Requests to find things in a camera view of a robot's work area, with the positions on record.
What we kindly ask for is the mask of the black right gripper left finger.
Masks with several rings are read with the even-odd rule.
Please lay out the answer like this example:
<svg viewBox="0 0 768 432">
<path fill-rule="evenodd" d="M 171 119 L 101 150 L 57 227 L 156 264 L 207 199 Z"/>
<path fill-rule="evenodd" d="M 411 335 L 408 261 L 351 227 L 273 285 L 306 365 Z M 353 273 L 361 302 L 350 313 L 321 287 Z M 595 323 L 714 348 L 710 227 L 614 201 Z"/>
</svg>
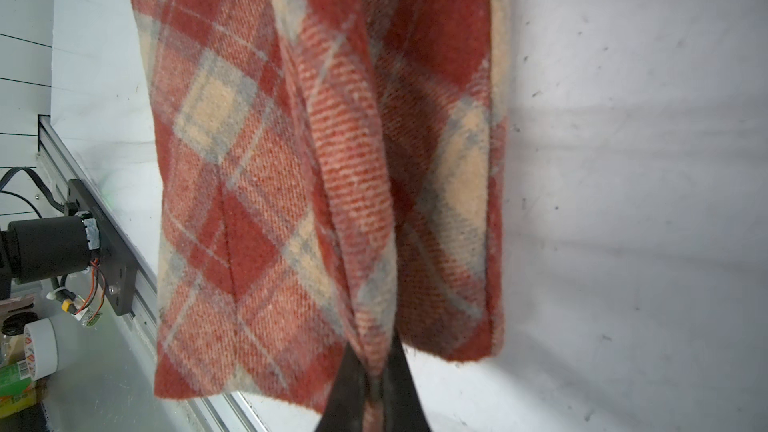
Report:
<svg viewBox="0 0 768 432">
<path fill-rule="evenodd" d="M 316 432 L 362 432 L 367 373 L 357 357 L 344 357 Z"/>
</svg>

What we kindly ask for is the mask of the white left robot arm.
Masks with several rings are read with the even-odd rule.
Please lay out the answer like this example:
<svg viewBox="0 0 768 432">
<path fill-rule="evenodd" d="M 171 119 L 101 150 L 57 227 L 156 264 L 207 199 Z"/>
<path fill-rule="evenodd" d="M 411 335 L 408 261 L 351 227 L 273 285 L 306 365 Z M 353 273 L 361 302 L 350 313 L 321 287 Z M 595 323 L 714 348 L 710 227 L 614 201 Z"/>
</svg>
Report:
<svg viewBox="0 0 768 432">
<path fill-rule="evenodd" d="M 1 298 L 14 281 L 45 281 L 86 269 L 101 237 L 93 218 L 77 215 L 15 221 L 1 233 Z"/>
</svg>

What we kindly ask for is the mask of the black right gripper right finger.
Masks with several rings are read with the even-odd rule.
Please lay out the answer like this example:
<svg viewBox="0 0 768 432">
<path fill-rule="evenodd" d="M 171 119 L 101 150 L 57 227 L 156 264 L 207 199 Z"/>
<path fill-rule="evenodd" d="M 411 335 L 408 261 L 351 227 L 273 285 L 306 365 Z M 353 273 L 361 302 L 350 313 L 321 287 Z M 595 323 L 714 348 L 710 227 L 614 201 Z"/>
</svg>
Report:
<svg viewBox="0 0 768 432">
<path fill-rule="evenodd" d="M 397 332 L 382 374 L 382 400 L 386 432 L 431 432 Z"/>
</svg>

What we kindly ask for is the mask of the red plaid skirt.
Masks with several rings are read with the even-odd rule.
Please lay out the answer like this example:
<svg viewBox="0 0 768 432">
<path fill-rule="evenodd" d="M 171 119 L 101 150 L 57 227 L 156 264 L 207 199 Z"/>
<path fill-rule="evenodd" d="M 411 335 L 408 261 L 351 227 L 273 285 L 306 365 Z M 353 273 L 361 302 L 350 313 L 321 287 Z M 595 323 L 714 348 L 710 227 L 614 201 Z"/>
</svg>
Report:
<svg viewBox="0 0 768 432">
<path fill-rule="evenodd" d="M 504 341 L 511 0 L 130 0 L 162 179 L 154 392 L 321 410 L 343 351 Z"/>
</svg>

